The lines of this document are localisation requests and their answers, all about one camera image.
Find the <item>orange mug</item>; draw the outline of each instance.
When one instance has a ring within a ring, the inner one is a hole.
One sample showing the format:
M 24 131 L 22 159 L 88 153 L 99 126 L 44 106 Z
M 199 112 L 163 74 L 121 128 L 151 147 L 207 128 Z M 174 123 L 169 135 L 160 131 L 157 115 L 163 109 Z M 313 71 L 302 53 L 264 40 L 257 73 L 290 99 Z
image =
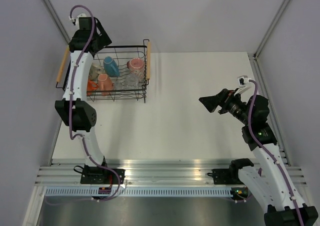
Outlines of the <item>orange mug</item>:
M 98 76 L 98 86 L 101 91 L 113 90 L 114 86 L 107 74 L 100 74 Z M 101 92 L 101 95 L 110 95 L 109 92 Z
M 88 91 L 94 91 L 97 90 L 99 87 L 97 84 L 95 84 L 92 80 L 88 80 L 88 83 L 86 85 L 86 95 L 91 95 L 92 92 L 88 92 Z

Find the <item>gray floor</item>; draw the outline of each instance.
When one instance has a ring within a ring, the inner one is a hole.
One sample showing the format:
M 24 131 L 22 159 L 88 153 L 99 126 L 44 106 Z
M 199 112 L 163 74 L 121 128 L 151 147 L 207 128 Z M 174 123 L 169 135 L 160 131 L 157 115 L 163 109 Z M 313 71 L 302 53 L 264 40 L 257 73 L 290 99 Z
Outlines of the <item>gray floor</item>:
M 50 203 L 75 198 L 50 197 Z M 252 198 L 235 204 L 219 198 L 118 197 L 110 202 L 44 204 L 41 226 L 264 226 Z

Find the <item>wooden handle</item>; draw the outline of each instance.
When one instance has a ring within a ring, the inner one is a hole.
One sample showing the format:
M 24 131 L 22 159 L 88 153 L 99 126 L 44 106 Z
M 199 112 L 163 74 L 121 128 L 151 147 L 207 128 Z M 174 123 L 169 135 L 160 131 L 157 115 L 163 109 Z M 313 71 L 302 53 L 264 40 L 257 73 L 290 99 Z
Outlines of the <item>wooden handle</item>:
M 146 45 L 146 79 L 150 80 L 150 61 L 151 61 L 151 43 L 150 41 Z
M 59 69 L 58 75 L 56 76 L 56 82 L 57 83 L 59 83 L 60 80 L 61 80 L 62 73 L 63 73 L 65 65 L 66 65 L 65 62 L 67 61 L 68 55 L 69 55 L 69 46 L 67 46 L 66 49 L 65 49 L 65 53 L 63 55 L 63 59 L 62 59 L 61 65 L 60 65 L 60 69 Z

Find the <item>metal grille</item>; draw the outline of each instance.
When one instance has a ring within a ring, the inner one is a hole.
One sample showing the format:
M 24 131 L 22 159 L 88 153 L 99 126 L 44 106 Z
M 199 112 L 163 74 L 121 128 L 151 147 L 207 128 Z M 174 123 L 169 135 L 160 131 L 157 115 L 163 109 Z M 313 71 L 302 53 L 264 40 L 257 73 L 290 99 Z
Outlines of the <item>metal grille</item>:
M 108 194 L 100 194 L 99 187 L 48 187 L 46 196 L 94 196 L 103 197 Z M 124 197 L 231 197 L 231 188 L 121 188 L 118 196 Z

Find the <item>gray wall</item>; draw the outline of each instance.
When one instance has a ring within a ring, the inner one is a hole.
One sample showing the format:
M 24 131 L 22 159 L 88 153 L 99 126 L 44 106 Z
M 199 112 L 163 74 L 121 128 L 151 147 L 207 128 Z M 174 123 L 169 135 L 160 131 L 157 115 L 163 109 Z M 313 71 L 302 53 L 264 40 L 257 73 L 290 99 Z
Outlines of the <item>gray wall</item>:
M 0 0 L 0 225 L 22 224 L 58 116 L 66 44 L 40 0 Z
M 68 9 L 84 4 L 115 44 L 150 38 L 159 52 L 253 53 L 282 0 L 51 0 L 69 35 Z
M 293 0 L 260 56 L 293 164 L 320 208 L 320 0 Z

